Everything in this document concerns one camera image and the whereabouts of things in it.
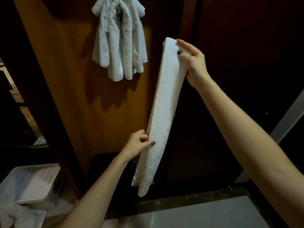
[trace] forearm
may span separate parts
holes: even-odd
[[[61,228],[100,228],[127,162],[118,155],[68,215]]]
[[[303,215],[304,206],[299,203],[304,199],[303,175],[274,140],[213,80],[202,80],[197,90],[239,163],[277,212],[293,226]]]

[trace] hand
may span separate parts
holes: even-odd
[[[197,89],[202,82],[211,80],[207,72],[204,54],[195,46],[183,40],[177,39],[177,44],[192,54],[192,56],[187,53],[177,55],[181,61],[187,64],[186,77],[190,85]]]
[[[155,144],[154,141],[141,142],[141,139],[148,139],[148,135],[145,134],[145,130],[140,130],[130,135],[127,144],[119,153],[120,157],[122,157],[124,161],[131,161],[144,148]]]

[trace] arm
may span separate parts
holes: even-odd
[[[304,176],[275,141],[211,79],[202,52],[182,40],[177,43],[192,54],[178,57],[186,62],[189,83],[204,100],[234,156],[289,227],[302,227]]]
[[[144,130],[131,134],[123,150],[82,197],[61,228],[100,228],[102,226],[112,195],[127,163],[142,149],[152,145],[152,141],[141,142],[140,139],[148,139]]]

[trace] person's left hand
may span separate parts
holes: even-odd
[[[145,134],[145,130],[140,130],[130,135],[125,147],[119,153],[120,157],[122,157],[124,161],[131,161],[144,148],[155,144],[154,141],[141,142],[141,139],[148,139],[148,135]]]

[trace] person's left arm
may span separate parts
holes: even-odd
[[[113,159],[109,167],[74,207],[61,228],[100,228],[116,185],[127,163],[137,156],[142,149],[152,145],[144,130],[131,134],[123,150]]]

